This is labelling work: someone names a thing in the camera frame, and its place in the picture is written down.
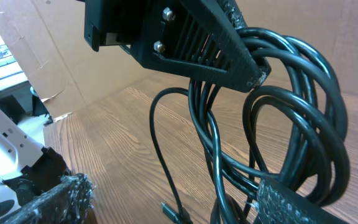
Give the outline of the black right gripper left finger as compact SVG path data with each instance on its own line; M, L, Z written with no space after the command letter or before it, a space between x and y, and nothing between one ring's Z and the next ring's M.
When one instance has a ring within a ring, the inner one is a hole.
M65 175L60 184L0 218L0 223L84 223L92 197L93 183L86 174Z

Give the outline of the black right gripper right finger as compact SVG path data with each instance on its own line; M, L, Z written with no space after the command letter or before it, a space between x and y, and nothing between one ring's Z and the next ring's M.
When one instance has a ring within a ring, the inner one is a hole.
M257 211L257 223L345 223L271 178L263 178L259 183Z

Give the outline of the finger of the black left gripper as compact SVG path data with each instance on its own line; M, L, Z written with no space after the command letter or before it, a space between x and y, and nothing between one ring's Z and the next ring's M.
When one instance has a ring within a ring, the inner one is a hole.
M271 67L252 58L239 35L246 26L235 1L150 1L144 44L131 55L144 68L247 93L263 84Z

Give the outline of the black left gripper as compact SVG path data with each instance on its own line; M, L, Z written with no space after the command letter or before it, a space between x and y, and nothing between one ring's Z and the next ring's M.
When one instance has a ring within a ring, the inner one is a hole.
M100 47L144 44L142 28L149 0L84 0L84 38L95 52Z

